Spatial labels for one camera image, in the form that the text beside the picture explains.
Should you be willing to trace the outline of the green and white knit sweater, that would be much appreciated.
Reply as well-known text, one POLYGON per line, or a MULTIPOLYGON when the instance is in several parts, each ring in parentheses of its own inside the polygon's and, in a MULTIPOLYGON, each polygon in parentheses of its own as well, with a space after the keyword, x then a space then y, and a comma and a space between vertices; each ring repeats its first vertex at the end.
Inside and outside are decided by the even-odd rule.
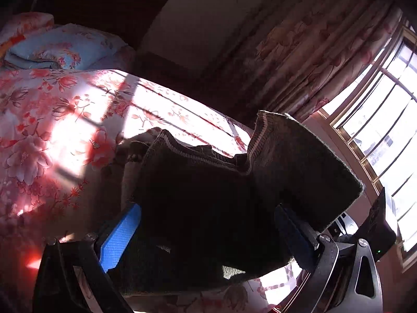
POLYGON ((316 135, 261 111, 246 153, 228 158, 152 129, 123 144, 121 200, 141 221, 109 277, 123 295, 209 290, 285 266, 294 220, 324 231, 363 185, 316 135))

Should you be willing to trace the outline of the pink floral bed sheet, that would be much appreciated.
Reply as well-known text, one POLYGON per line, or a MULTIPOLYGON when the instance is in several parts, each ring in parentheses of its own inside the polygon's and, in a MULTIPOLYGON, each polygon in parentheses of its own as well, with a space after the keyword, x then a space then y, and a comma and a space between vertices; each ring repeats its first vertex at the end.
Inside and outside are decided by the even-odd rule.
POLYGON ((251 129, 118 70, 1 72, 1 311, 29 312, 47 236, 77 239, 109 209, 97 196, 116 148, 154 127, 228 157, 251 129))

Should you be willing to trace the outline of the pink floral curtain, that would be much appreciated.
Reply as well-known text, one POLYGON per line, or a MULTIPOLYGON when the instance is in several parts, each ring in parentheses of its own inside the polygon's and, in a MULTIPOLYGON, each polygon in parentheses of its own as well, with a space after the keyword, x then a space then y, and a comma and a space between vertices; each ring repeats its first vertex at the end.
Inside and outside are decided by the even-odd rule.
POLYGON ((211 105, 246 125, 260 110, 307 119, 364 72, 400 19, 394 0, 263 0, 205 70, 211 105))

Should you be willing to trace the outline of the blue floral folded quilt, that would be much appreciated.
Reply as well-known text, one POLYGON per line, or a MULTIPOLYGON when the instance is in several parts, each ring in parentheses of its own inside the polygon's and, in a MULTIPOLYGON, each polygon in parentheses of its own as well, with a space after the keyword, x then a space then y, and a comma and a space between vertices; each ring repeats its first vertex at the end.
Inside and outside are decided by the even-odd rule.
POLYGON ((25 36, 6 50, 4 61, 19 69, 84 70, 125 46, 116 35, 66 24, 25 36))

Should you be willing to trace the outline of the pink floral pillow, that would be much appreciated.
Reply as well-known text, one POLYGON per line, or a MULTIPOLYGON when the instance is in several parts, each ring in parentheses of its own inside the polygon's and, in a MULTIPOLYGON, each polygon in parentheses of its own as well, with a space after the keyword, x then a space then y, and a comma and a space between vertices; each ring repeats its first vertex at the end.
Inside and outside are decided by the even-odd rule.
POLYGON ((29 34, 53 25, 52 14, 27 12, 13 16, 1 28, 1 55, 13 45, 25 40, 29 34))

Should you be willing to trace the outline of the dark wooden headboard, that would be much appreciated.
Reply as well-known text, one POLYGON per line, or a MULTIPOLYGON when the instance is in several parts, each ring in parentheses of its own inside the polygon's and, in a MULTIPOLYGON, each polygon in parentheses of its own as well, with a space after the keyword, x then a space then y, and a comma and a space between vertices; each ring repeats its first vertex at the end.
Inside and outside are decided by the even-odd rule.
POLYGON ((119 36, 138 49, 169 0, 37 0, 34 11, 52 14, 56 24, 78 24, 119 36))

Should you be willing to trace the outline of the window with metal frame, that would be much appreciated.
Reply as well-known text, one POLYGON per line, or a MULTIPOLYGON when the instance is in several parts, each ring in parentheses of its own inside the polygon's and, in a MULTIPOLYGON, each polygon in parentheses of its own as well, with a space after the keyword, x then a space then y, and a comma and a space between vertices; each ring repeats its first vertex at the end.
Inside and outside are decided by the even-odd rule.
POLYGON ((393 198, 396 253, 401 268, 410 269, 416 264, 416 31, 400 25, 318 113, 353 154, 369 188, 393 198))

